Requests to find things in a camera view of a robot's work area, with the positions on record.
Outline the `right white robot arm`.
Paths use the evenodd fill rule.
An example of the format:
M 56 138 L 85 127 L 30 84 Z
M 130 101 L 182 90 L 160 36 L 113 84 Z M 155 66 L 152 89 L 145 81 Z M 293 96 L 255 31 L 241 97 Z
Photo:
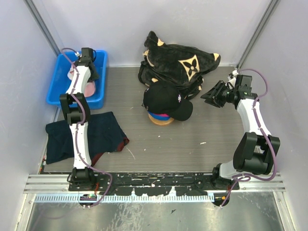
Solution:
M 252 76 L 233 71 L 227 82 L 220 80 L 201 97 L 205 103 L 217 108 L 226 103 L 233 104 L 244 128 L 233 159 L 213 168 L 211 184 L 218 190 L 233 181 L 251 178 L 270 181 L 277 172 L 276 155 L 280 139 L 272 136 L 267 129 L 260 112 L 260 97 L 252 92 L 251 84 Z

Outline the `navy blue cloth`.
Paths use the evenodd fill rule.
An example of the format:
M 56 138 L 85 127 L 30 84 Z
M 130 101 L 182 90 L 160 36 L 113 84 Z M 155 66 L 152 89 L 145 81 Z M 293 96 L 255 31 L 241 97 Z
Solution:
M 65 120 L 49 123 L 46 163 L 53 164 L 73 158 L 73 138 Z M 88 147 L 92 165 L 106 152 L 120 152 L 129 139 L 119 126 L 113 112 L 91 115 L 88 125 Z

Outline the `blue cap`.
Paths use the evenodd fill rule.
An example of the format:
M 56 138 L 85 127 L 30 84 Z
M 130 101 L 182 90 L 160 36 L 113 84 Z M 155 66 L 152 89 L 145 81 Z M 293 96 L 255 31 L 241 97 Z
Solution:
M 155 118 L 155 117 L 153 116 L 154 113 L 148 112 L 148 114 L 149 114 L 151 117 L 153 117 L 154 119 L 157 119 L 157 118 Z

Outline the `pink cap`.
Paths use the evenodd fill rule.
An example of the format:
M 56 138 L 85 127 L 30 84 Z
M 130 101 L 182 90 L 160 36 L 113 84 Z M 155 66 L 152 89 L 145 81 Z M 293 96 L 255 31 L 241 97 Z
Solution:
M 72 80 L 73 76 L 74 76 L 74 68 L 73 68 L 73 66 L 71 66 L 69 72 L 67 73 L 67 77 L 70 80 Z M 85 91 L 84 91 L 84 96 L 86 98 L 90 97 L 95 93 L 95 91 L 96 91 L 95 82 L 94 81 L 93 82 L 87 82 L 86 88 L 85 88 Z

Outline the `wooden hat stand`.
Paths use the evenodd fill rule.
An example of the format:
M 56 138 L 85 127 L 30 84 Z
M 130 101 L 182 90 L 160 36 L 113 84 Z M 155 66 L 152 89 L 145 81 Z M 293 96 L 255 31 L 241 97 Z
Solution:
M 168 126 L 174 121 L 174 119 L 171 117 L 164 117 L 163 120 L 157 119 L 157 118 L 154 118 L 150 113 L 148 114 L 148 117 L 153 124 L 158 125 L 158 126 Z

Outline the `blue plastic bin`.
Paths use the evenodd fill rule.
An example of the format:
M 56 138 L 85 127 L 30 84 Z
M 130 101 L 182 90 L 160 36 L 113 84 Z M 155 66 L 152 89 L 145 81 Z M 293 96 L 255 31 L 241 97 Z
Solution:
M 105 90 L 105 77 L 106 77 L 106 64 L 108 60 L 108 54 L 104 50 L 96 50 L 96 60 L 94 65 L 99 79 L 95 80 L 96 90 L 95 93 L 87 97 L 87 103 L 91 110 L 97 110 L 103 108 L 104 104 L 104 90 Z M 59 97 L 61 94 L 66 93 L 71 80 L 67 77 L 71 64 L 62 54 L 58 55 L 55 64 L 53 76 L 47 93 L 46 102 L 51 105 L 61 107 Z

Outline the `magenta cap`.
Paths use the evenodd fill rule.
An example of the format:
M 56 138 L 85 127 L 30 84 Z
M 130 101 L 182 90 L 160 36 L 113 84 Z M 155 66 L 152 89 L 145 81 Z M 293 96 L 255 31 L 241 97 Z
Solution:
M 159 120 L 168 120 L 170 118 L 167 114 L 153 114 L 153 116 Z

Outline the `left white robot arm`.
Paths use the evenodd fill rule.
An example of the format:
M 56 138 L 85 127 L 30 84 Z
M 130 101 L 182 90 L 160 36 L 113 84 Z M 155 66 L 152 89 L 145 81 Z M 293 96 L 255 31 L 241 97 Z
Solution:
M 96 51 L 87 47 L 82 48 L 81 52 L 73 51 L 77 60 L 72 61 L 65 50 L 63 48 L 61 52 L 73 68 L 70 86 L 65 94 L 60 95 L 61 109 L 73 139 L 74 163 L 69 183 L 77 189 L 90 191 L 96 186 L 96 178 L 89 154 L 90 107 L 85 90 L 88 83 L 99 78 L 94 65 Z

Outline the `black cap white logo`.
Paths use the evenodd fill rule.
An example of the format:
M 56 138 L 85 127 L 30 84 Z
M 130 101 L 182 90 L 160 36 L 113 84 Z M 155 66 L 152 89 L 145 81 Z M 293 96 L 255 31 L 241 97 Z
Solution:
M 163 81 L 151 84 L 144 91 L 142 105 L 151 114 L 167 115 L 178 121 L 188 120 L 193 112 L 193 104 L 177 87 Z

